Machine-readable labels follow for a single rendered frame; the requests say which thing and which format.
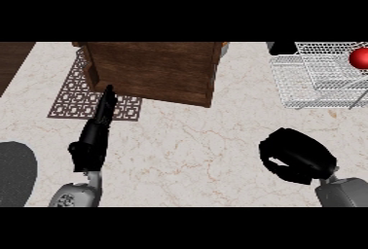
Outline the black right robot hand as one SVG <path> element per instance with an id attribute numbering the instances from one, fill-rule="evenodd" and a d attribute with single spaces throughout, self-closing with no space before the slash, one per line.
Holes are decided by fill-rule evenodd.
<path id="1" fill-rule="evenodd" d="M 288 182 L 308 185 L 326 180 L 337 168 L 337 158 L 326 147 L 291 128 L 279 128 L 258 143 L 260 159 L 267 170 Z"/>

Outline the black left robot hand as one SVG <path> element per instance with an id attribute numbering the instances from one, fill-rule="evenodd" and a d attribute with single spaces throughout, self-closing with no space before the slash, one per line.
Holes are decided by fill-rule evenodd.
<path id="1" fill-rule="evenodd" d="M 78 141 L 69 144 L 74 172 L 100 170 L 106 157 L 109 125 L 116 102 L 113 87 L 107 86 L 99 99 L 94 116 L 82 127 Z"/>

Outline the brown wooden tray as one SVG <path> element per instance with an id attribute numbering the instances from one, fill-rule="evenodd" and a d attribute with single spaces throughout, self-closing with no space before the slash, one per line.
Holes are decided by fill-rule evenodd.
<path id="1" fill-rule="evenodd" d="M 217 66 L 229 42 L 72 42 L 93 91 L 211 107 Z"/>

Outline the red tomato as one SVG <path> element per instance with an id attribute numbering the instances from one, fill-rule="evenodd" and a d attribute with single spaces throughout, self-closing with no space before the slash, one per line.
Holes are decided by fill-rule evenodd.
<path id="1" fill-rule="evenodd" d="M 350 53 L 348 63 L 357 69 L 368 69 L 368 48 L 359 48 Z"/>

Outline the brown patterned placemat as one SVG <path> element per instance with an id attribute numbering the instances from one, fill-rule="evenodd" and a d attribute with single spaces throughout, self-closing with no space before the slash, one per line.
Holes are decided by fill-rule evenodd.
<path id="1" fill-rule="evenodd" d="M 82 75 L 84 66 L 85 59 L 82 51 L 78 50 L 76 58 L 50 107 L 48 118 L 78 120 L 93 118 L 102 93 L 91 91 L 88 88 Z M 116 98 L 113 120 L 136 122 L 139 119 L 141 98 L 124 95 L 118 95 Z"/>

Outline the dark grey round object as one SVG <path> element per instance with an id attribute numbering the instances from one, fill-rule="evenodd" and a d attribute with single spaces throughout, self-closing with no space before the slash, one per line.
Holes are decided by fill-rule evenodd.
<path id="1" fill-rule="evenodd" d="M 19 142 L 0 143 L 0 207 L 23 207 L 37 178 L 37 160 Z"/>

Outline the dark brown wooden surface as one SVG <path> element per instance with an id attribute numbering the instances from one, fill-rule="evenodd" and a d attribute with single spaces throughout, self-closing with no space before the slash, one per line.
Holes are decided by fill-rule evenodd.
<path id="1" fill-rule="evenodd" d="M 0 96 L 25 62 L 34 42 L 0 42 Z"/>

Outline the black appliance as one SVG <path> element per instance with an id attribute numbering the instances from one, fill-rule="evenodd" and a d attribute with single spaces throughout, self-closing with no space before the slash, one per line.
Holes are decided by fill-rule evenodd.
<path id="1" fill-rule="evenodd" d="M 267 49 L 270 55 L 294 54 L 297 52 L 294 42 L 267 42 Z"/>

